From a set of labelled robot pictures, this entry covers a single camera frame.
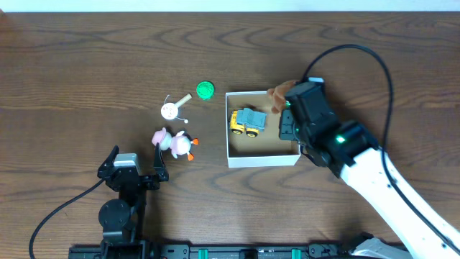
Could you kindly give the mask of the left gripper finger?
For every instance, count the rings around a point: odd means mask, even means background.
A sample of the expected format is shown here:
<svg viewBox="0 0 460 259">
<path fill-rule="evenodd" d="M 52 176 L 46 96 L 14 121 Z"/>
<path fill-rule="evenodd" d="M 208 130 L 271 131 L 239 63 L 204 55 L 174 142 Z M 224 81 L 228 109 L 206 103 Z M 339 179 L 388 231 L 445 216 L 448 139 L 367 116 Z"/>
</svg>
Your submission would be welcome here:
<svg viewBox="0 0 460 259">
<path fill-rule="evenodd" d="M 159 143 L 155 145 L 155 160 L 153 168 L 159 181 L 169 181 L 169 173 L 167 172 L 165 162 L 162 158 L 162 150 Z"/>
<path fill-rule="evenodd" d="M 104 162 L 99 166 L 97 171 L 97 176 L 100 179 L 110 179 L 114 171 L 114 161 L 116 156 L 119 154 L 119 147 L 117 145 L 114 146 L 112 151 L 110 152 L 109 156 L 105 159 Z"/>
</svg>

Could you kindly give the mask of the brown plush toy with carrot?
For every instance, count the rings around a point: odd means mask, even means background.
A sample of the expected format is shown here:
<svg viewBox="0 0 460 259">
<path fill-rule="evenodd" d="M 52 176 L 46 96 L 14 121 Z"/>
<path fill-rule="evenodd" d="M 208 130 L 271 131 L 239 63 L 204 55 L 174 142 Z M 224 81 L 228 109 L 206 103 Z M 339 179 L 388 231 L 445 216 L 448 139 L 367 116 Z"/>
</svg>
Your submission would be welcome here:
<svg viewBox="0 0 460 259">
<path fill-rule="evenodd" d="M 267 95 L 272 102 L 272 113 L 279 114 L 286 107 L 285 94 L 298 83 L 297 80 L 290 80 L 281 83 L 280 85 L 269 88 Z"/>
</svg>

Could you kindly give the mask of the pink white duck toy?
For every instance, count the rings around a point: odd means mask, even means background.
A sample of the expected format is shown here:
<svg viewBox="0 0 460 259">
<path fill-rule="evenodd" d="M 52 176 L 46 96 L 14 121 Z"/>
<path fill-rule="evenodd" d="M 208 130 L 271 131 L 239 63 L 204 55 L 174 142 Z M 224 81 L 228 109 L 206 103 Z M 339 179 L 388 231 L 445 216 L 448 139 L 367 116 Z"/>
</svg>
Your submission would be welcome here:
<svg viewBox="0 0 460 259">
<path fill-rule="evenodd" d="M 191 153 L 191 148 L 193 145 L 198 145 L 199 141 L 197 138 L 190 139 L 184 131 L 179 131 L 176 135 L 172 135 L 163 127 L 153 134 L 152 144 L 159 145 L 161 151 L 170 150 L 175 159 L 179 155 L 187 155 L 188 160 L 192 161 L 195 157 Z"/>
</svg>

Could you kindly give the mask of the grey yellow toy truck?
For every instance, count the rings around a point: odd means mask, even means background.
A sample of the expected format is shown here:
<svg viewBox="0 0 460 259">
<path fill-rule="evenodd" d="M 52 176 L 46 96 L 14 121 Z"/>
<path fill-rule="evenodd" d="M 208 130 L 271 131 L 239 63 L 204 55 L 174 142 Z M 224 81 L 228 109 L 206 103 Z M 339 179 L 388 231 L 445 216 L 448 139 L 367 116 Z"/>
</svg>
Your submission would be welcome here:
<svg viewBox="0 0 460 259">
<path fill-rule="evenodd" d="M 229 120 L 229 130 L 248 137 L 257 137 L 265 130 L 267 113 L 254 111 L 250 108 L 234 110 Z"/>
</svg>

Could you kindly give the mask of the small white rattle drum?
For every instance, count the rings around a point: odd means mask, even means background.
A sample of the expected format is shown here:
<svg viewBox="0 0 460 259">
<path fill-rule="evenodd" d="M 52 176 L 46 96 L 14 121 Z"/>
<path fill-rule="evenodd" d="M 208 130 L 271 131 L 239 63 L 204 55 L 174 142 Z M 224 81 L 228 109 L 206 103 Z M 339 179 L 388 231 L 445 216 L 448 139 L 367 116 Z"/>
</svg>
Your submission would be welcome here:
<svg viewBox="0 0 460 259">
<path fill-rule="evenodd" d="M 166 120 L 179 119 L 183 121 L 185 124 L 189 123 L 188 119 L 179 117 L 179 110 L 181 106 L 183 106 L 185 103 L 187 103 L 193 98 L 192 95 L 187 94 L 183 98 L 181 98 L 179 101 L 176 101 L 176 102 L 169 102 L 168 101 L 169 97 L 170 95 L 166 96 L 164 103 L 161 107 L 160 113 L 162 117 Z"/>
</svg>

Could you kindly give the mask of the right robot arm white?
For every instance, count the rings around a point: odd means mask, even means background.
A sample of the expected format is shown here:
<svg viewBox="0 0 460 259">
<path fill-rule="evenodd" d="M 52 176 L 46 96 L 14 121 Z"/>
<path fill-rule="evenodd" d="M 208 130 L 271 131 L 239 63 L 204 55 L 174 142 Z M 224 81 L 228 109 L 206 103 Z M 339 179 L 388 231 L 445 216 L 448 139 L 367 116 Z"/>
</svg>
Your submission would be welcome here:
<svg viewBox="0 0 460 259">
<path fill-rule="evenodd" d="M 384 219 L 414 258 L 458 258 L 459 231 L 401 176 L 377 139 L 360 123 L 339 122 L 333 112 L 301 123 L 281 114 L 280 139 L 299 143 L 318 167 L 328 168 Z"/>
</svg>

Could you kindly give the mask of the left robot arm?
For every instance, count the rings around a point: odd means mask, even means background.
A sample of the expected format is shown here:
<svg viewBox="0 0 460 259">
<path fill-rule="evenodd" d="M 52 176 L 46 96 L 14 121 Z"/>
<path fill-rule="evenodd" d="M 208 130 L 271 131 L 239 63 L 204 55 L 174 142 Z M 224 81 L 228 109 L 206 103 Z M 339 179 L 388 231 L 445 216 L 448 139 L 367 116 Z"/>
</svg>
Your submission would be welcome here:
<svg viewBox="0 0 460 259">
<path fill-rule="evenodd" d="M 137 154 L 121 154 L 118 146 L 98 168 L 97 176 L 119 194 L 117 199 L 107 201 L 98 213 L 103 227 L 100 258 L 160 257 L 159 246 L 142 238 L 146 192 L 158 190 L 162 182 L 169 180 L 159 145 L 155 145 L 153 170 L 154 173 L 141 176 Z"/>
</svg>

